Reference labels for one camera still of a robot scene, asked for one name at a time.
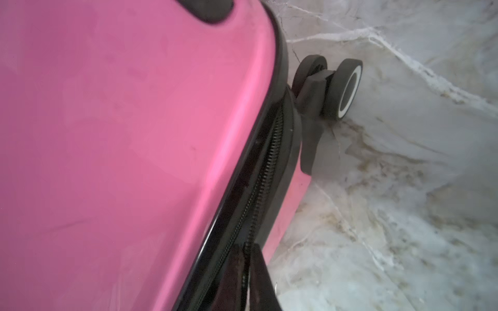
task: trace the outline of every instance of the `marble floor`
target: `marble floor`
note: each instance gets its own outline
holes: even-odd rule
[[[269,265],[282,308],[496,310],[498,3],[266,2],[289,82],[308,54],[365,64]]]

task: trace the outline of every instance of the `black zipper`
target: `black zipper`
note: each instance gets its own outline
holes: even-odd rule
[[[209,281],[207,284],[212,284],[217,274],[220,272],[221,267],[223,266],[228,256],[228,253],[230,252],[235,240],[237,239],[237,236],[239,235],[239,232],[244,224],[244,220],[248,216],[249,212],[252,211],[249,233],[244,243],[244,256],[246,257],[247,271],[244,271],[243,275],[243,293],[247,291],[250,249],[256,238],[257,230],[261,225],[262,214],[264,212],[264,207],[268,200],[268,193],[271,187],[271,182],[273,181],[273,176],[275,174],[275,167],[278,159],[278,154],[280,151],[282,136],[283,136],[283,111],[282,108],[279,107],[276,114],[276,118],[272,125],[272,134],[271,134],[269,147],[266,152],[263,165],[261,166],[261,169],[259,171],[256,183],[251,191],[248,202],[244,207],[244,211],[242,212],[241,217],[239,218],[239,221],[237,222],[237,225],[230,236],[228,244],[224,248],[221,257],[216,262],[216,266],[209,276]],[[202,294],[199,296],[199,299],[196,301],[193,310],[199,309],[208,290],[209,286],[203,289]]]

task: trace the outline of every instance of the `wheel caster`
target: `wheel caster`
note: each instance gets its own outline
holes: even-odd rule
[[[292,92],[298,97],[301,92],[306,78],[312,76],[324,69],[327,69],[327,60],[321,55],[306,56],[299,67],[297,67],[294,80],[292,81]]]
[[[345,59],[330,80],[325,97],[322,116],[325,119],[341,120],[355,98],[363,72],[363,62]]]

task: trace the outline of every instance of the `suitcase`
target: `suitcase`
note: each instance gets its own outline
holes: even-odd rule
[[[288,86],[258,0],[7,1],[0,23],[0,309],[277,310],[265,263],[361,61],[310,55]]]

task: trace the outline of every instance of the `zipper teeth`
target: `zipper teeth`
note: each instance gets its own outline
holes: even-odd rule
[[[254,210],[252,213],[252,220],[251,220],[248,238],[244,243],[244,254],[247,256],[247,258],[250,258],[250,249],[256,238],[258,226],[261,223],[260,218],[262,214],[261,213],[262,208],[264,208],[264,205],[266,204],[266,201],[268,199],[269,190],[271,188],[271,183],[273,181],[273,175],[275,173],[278,154],[280,151],[282,134],[283,134],[283,113],[282,110],[279,109],[271,137],[270,148],[268,149],[264,170],[262,172],[261,186],[258,189],[256,204],[254,206]]]
[[[230,236],[230,240],[228,241],[228,244],[227,246],[224,248],[223,250],[223,253],[220,257],[220,259],[218,260],[218,262],[216,263],[216,266],[215,266],[215,269],[213,270],[213,272],[211,273],[211,275],[209,276],[209,280],[208,280],[208,283],[209,286],[207,286],[203,291],[202,291],[202,294],[201,296],[199,297],[202,297],[202,298],[199,298],[195,304],[195,308],[193,310],[197,311],[202,303],[202,301],[204,300],[204,297],[206,296],[206,293],[207,291],[209,290],[210,288],[210,284],[213,282],[214,278],[216,277],[216,275],[218,274],[219,270],[221,269],[221,266],[223,265],[223,263],[225,262],[225,259],[226,259],[226,256],[228,255],[228,252],[230,251],[235,239],[237,238],[237,235],[242,227],[242,223],[244,221],[244,218],[246,217],[248,211],[249,211],[249,208],[250,206],[252,205],[252,202],[254,201],[254,198],[256,197],[256,189],[258,189],[259,185],[261,183],[261,177],[258,176],[257,180],[256,180],[256,183],[254,185],[254,188],[253,190],[251,191],[251,194],[250,194],[250,197],[249,197],[249,200],[246,204],[246,206],[244,207],[244,211],[242,212],[242,215],[241,217],[239,218],[239,222],[237,222],[237,225],[235,227],[235,230],[234,232],[232,233],[232,235]]]
[[[249,197],[249,200],[244,207],[244,211],[242,212],[241,217],[239,218],[239,222],[237,222],[237,226],[235,227],[234,232],[230,236],[229,242],[226,245],[226,247],[223,250],[223,253],[216,263],[215,269],[209,276],[208,280],[208,285],[205,289],[203,289],[201,296],[202,298],[199,298],[196,303],[195,307],[193,310],[197,311],[204,300],[204,297],[209,290],[210,284],[213,282],[214,278],[218,274],[219,270],[221,269],[221,266],[225,262],[226,256],[228,255],[228,252],[230,251],[235,239],[237,238],[239,231],[242,227],[242,223],[247,216],[247,213],[249,212],[250,207],[252,206],[254,199],[256,198],[256,202],[254,204],[254,210],[252,213],[252,219],[251,219],[251,225],[249,228],[249,235],[247,240],[244,243],[244,255],[247,256],[249,254],[250,256],[250,247],[254,243],[255,239],[255,232],[257,229],[257,226],[259,224],[259,218],[260,218],[260,208],[261,206],[264,205],[266,198],[269,193],[269,189],[271,187],[271,181],[273,179],[273,174],[275,172],[275,167],[276,167],[276,161],[278,158],[278,153],[280,151],[280,145],[282,141],[282,135],[283,135],[283,111],[281,108],[279,108],[277,112],[277,118],[275,120],[274,128],[273,128],[273,133],[271,136],[271,142],[270,146],[267,151],[266,159],[265,159],[265,165],[264,165],[264,170],[261,170],[258,174],[256,183],[254,185],[254,188],[251,191],[251,195]],[[247,288],[247,275],[246,273],[243,274],[243,289]]]

